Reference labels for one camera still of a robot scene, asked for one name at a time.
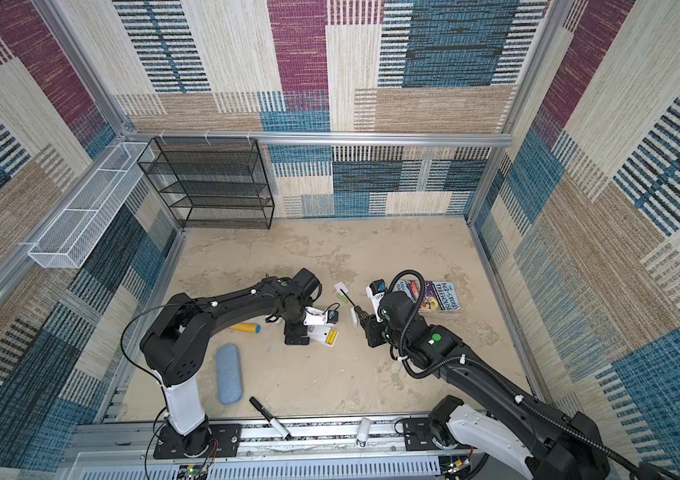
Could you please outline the white air conditioner remote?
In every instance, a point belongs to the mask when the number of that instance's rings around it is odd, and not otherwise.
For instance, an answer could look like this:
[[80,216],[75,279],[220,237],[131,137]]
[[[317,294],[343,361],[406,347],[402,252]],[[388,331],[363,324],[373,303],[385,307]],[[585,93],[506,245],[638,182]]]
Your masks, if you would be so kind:
[[315,325],[308,328],[308,336],[312,341],[333,347],[338,337],[338,330],[326,325]]

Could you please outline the black yellow screwdriver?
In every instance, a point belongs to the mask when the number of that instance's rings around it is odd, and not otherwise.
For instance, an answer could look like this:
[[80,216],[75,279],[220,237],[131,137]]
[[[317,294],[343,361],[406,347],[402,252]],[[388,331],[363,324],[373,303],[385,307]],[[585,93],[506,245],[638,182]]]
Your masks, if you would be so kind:
[[367,313],[365,310],[363,310],[360,306],[358,306],[358,305],[351,299],[351,297],[349,296],[348,293],[347,293],[346,298],[347,298],[347,300],[348,300],[348,303],[351,305],[351,308],[352,308],[352,307],[356,307],[356,312],[357,312],[358,320],[359,320],[359,325],[358,325],[358,326],[360,326],[361,323],[362,323],[363,321],[365,321],[365,320],[368,318],[368,313]]

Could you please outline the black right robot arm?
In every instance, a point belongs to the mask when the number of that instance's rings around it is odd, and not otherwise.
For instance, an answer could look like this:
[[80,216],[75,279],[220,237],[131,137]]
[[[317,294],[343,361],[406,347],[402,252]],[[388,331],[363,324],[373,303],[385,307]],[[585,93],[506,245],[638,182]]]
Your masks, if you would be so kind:
[[596,424],[537,400],[483,361],[441,325],[428,324],[402,291],[373,297],[374,312],[354,307],[370,347],[388,344],[415,379],[430,376],[484,407],[448,395],[429,415],[435,445],[476,447],[526,479],[605,479],[610,465]]

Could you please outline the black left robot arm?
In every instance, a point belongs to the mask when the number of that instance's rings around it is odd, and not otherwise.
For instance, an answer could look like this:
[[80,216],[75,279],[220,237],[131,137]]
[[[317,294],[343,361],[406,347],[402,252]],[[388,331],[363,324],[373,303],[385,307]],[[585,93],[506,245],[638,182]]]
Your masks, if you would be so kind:
[[308,345],[306,322],[325,325],[328,320],[328,311],[314,307],[321,293],[321,282],[303,268],[293,277],[266,277],[252,287],[214,297],[191,298],[185,293],[171,297],[140,342],[168,412],[160,445],[174,448],[176,458],[196,458],[211,451],[213,434],[201,405],[197,373],[214,335],[264,317],[268,323],[283,323],[285,344]]

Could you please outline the yellow scraper with blue tip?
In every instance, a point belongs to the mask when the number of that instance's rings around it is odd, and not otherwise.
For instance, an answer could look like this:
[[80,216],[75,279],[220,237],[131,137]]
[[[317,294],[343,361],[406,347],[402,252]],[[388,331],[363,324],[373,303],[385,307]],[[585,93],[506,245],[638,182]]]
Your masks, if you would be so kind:
[[260,332],[261,326],[254,323],[239,323],[231,326],[231,329],[245,333],[257,334]]

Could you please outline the colourful magazine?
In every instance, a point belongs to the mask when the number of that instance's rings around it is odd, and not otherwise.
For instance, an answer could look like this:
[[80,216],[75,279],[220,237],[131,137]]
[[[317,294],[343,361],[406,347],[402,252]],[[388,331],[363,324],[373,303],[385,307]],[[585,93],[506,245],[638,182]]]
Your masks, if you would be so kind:
[[[417,300],[420,295],[420,287],[417,280],[399,280],[395,285],[395,290],[405,292],[413,301]],[[426,281],[421,309],[440,312],[459,311],[460,304],[454,284],[442,281]]]

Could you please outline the blue grey glasses case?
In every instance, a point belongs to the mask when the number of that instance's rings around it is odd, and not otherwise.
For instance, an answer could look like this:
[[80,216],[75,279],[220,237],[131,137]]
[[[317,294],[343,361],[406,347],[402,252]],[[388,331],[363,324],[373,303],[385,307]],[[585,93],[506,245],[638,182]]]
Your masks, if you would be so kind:
[[233,405],[243,396],[239,350],[234,344],[221,346],[215,355],[217,398],[222,405]]

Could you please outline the black marker pen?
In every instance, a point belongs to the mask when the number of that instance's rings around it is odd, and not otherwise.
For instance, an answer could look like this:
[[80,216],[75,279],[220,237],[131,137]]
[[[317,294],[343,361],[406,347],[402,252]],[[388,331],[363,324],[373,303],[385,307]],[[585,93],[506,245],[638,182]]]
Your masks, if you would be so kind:
[[249,403],[260,413],[260,415],[268,422],[268,424],[277,431],[279,436],[284,440],[291,440],[293,438],[290,431],[272,415],[265,406],[257,400],[254,396],[249,398]]

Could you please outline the white cylinder on rail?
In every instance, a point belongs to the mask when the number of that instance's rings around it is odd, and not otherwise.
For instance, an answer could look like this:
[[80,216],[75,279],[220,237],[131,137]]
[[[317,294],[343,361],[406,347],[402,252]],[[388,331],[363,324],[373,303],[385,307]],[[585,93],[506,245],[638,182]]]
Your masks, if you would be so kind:
[[369,439],[369,433],[371,429],[371,420],[369,418],[362,418],[359,421],[358,429],[356,432],[356,444],[360,448],[365,448]]

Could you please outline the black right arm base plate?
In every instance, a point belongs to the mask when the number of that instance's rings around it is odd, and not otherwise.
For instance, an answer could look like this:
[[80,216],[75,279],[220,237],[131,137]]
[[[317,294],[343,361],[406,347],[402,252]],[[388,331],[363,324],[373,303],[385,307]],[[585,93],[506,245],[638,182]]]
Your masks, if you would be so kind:
[[403,417],[394,422],[394,432],[403,437],[407,451],[468,450],[459,443],[445,424],[428,417]]

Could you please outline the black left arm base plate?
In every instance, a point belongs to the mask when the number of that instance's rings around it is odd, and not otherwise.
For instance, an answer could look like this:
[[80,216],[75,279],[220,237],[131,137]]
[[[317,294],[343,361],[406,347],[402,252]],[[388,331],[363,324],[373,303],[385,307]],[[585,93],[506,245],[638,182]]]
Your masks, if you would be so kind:
[[158,433],[158,442],[151,457],[155,460],[194,458],[232,458],[237,455],[242,425],[202,424],[188,435],[181,435],[170,425]]

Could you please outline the aluminium front rail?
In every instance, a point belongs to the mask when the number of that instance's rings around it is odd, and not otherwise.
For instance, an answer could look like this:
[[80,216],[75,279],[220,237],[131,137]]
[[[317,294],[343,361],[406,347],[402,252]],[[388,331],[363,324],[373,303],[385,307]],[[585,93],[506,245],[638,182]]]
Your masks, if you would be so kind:
[[[371,420],[369,439],[365,448],[356,444],[356,432],[362,418]],[[427,417],[425,412],[390,415],[362,414],[360,416],[318,416],[282,418],[290,431],[291,440],[282,439],[262,418],[212,419],[209,424],[237,423],[242,425],[241,439],[234,460],[266,460],[277,456],[339,454],[343,451],[363,455],[399,454],[407,451],[402,436],[394,432],[394,422],[403,417]],[[61,463],[71,466],[76,461],[89,459],[122,459],[125,461],[155,460],[151,457],[164,422],[129,421],[79,426],[67,447]],[[475,441],[467,443],[479,451]],[[457,450],[466,453],[468,450]],[[426,450],[444,455],[448,450]]]

